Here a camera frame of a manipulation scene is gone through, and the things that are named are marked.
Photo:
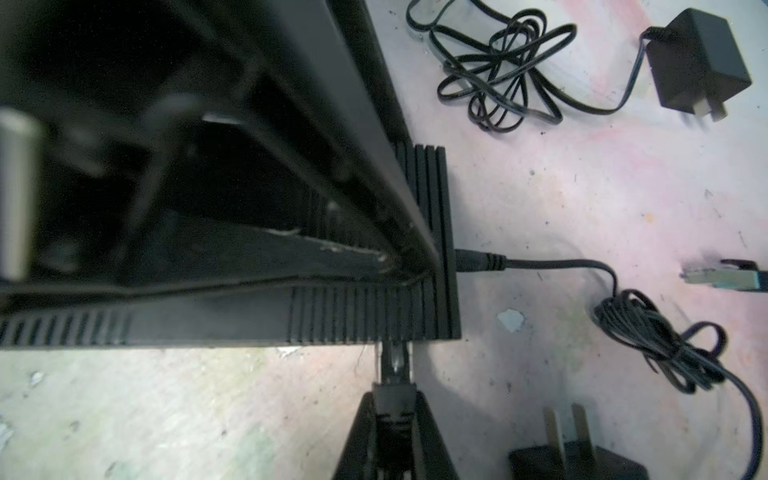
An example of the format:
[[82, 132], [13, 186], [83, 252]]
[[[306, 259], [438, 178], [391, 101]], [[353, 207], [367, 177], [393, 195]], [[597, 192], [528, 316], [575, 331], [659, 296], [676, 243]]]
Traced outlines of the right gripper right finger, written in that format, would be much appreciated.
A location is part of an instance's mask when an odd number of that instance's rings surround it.
[[411, 450], [413, 479], [459, 478], [426, 396], [422, 392], [416, 393]]

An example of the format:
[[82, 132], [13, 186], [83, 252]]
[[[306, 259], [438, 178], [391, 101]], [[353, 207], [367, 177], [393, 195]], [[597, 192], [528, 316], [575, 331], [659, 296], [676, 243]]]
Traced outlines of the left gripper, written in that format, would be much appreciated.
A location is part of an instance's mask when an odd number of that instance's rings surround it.
[[436, 273], [363, 1], [5, 1], [1, 291]]

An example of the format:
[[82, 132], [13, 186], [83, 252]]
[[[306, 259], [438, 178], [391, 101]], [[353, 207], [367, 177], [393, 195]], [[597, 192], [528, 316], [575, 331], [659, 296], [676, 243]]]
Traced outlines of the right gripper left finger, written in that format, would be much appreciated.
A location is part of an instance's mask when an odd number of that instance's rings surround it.
[[377, 417], [373, 393], [367, 392], [361, 398], [332, 479], [377, 478]]

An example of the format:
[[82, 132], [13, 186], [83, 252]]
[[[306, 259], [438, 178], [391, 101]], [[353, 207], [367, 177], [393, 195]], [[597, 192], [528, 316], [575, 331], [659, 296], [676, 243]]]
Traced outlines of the black network switch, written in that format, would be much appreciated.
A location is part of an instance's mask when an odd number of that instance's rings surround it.
[[105, 349], [365, 344], [461, 336], [446, 152], [397, 148], [443, 258], [414, 282], [280, 281], [261, 286], [23, 309], [1, 347]]

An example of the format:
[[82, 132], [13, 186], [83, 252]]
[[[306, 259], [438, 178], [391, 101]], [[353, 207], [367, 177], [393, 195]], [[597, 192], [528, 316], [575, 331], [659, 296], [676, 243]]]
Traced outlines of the small black power adapter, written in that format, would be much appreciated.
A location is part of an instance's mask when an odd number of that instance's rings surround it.
[[[697, 322], [678, 332], [648, 296], [636, 289], [622, 290], [617, 282], [612, 284], [610, 296], [595, 306], [593, 320], [609, 338], [641, 353], [654, 372], [662, 373], [683, 394], [732, 383], [745, 399], [751, 419], [751, 453], [743, 476], [756, 477], [764, 447], [762, 411], [751, 389], [720, 361], [728, 345], [727, 332], [721, 325]], [[517, 478], [647, 478], [642, 465], [594, 445], [582, 406], [574, 406], [573, 415], [579, 437], [564, 442], [558, 415], [546, 412], [551, 428], [549, 445], [514, 450], [509, 456]]]

